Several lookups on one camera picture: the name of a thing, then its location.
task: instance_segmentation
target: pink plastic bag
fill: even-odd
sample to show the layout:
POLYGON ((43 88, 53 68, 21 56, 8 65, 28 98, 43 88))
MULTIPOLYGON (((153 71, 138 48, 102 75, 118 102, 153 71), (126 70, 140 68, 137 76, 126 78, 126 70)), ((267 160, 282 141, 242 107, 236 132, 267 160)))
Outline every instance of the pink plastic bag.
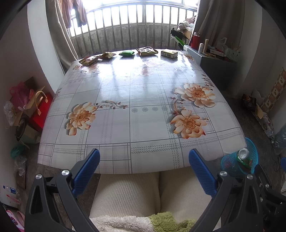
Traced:
POLYGON ((29 88, 23 82, 20 82, 10 89, 10 94, 12 95, 10 101, 14 105, 15 111, 22 111, 29 102, 29 88))

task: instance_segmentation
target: beige curtain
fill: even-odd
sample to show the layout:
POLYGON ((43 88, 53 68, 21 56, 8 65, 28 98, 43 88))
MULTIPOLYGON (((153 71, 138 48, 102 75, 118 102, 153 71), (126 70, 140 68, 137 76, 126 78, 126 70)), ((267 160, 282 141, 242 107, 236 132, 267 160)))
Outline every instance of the beige curtain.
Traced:
POLYGON ((199 32, 201 43, 209 39, 211 46, 227 38, 226 45, 239 46, 243 28, 245 0, 200 0, 193 32, 199 32))
POLYGON ((46 13, 55 50, 64 70, 67 71, 72 62, 78 60, 78 55, 65 28, 58 0, 46 0, 46 13))

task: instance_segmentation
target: ribbed fabric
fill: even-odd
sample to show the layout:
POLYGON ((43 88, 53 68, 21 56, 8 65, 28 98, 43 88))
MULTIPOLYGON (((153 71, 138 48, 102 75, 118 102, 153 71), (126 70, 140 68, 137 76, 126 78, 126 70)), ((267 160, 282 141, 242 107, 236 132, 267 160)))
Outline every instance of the ribbed fabric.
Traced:
POLYGON ((99 179, 91 217, 147 217, 160 212, 159 172, 139 174, 102 174, 99 179))
POLYGON ((161 212, 170 211, 176 221, 198 219, 211 200, 191 167, 160 172, 161 212))

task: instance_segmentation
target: white basket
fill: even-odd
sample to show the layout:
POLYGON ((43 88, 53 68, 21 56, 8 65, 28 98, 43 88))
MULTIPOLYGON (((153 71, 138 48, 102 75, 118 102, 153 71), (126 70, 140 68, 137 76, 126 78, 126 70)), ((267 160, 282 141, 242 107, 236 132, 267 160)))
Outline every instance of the white basket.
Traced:
POLYGON ((225 56, 233 61, 237 61, 238 60, 238 52, 237 51, 233 51, 231 48, 227 48, 225 50, 225 56))

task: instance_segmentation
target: blue plastic basket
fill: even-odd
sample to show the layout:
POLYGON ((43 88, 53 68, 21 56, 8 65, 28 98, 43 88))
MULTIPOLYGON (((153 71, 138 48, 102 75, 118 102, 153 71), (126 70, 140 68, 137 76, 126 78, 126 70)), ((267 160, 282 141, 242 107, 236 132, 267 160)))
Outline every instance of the blue plastic basket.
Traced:
MULTIPOLYGON (((258 153, 255 145, 249 138, 245 138, 246 140, 246 148, 249 151, 249 158, 252 159, 252 165, 251 165, 251 170, 250 173, 254 173, 254 169, 256 165, 258 164, 258 153)), ((226 155, 222 158, 221 160, 221 169, 229 173, 231 176, 239 176, 241 174, 249 174, 243 171, 236 160, 237 156, 237 151, 234 153, 231 153, 229 155, 226 155)))

